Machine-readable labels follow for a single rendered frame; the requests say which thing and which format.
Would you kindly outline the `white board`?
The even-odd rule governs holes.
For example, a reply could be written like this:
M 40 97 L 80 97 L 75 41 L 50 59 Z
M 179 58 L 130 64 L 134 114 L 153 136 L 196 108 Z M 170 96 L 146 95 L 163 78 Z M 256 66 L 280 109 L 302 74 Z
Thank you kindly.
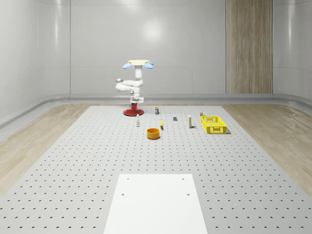
M 191 174 L 120 174 L 104 234 L 207 234 Z

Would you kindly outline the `yellow basket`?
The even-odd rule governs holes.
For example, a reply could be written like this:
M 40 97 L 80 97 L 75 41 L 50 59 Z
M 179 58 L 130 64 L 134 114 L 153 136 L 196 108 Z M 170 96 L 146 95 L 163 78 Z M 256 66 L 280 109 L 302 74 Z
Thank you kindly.
M 226 124 L 218 116 L 201 116 L 201 124 L 208 134 L 226 133 Z

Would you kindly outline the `red plate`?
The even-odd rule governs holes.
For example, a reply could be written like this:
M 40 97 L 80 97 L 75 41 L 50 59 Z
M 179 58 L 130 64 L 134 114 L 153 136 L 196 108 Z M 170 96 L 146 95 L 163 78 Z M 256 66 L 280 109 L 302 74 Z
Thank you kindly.
M 126 116 L 136 117 L 137 115 L 144 114 L 144 111 L 141 109 L 128 109 L 123 112 Z

